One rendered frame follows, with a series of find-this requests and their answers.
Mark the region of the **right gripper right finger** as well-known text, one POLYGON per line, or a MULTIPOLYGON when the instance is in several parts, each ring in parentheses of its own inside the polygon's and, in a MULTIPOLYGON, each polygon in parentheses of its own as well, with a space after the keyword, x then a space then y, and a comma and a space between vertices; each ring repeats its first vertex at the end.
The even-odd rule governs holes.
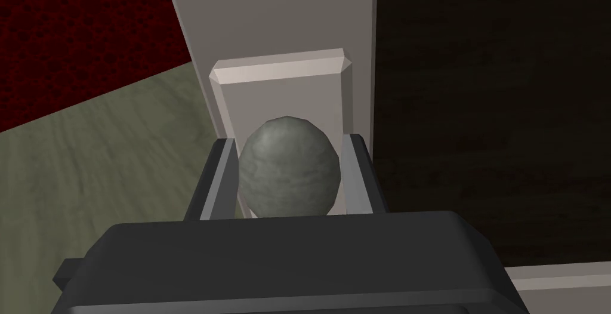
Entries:
POLYGON ((389 212, 375 168, 360 134, 342 137, 340 169, 347 214, 389 212))

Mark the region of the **grey round door knob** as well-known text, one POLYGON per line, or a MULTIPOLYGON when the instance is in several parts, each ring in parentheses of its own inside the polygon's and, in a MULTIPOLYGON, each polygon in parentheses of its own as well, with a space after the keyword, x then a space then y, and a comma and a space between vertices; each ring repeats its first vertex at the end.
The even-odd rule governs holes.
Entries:
POLYGON ((209 80, 251 213, 346 212, 340 155, 353 130, 353 84, 343 49, 220 60, 209 80))

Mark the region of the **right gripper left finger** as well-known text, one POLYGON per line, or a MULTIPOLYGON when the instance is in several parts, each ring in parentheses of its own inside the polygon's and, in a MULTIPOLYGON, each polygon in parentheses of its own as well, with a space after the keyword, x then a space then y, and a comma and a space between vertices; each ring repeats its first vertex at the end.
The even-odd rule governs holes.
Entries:
POLYGON ((234 218, 239 182, 238 165, 235 140, 216 140, 190 200, 185 221, 234 218))

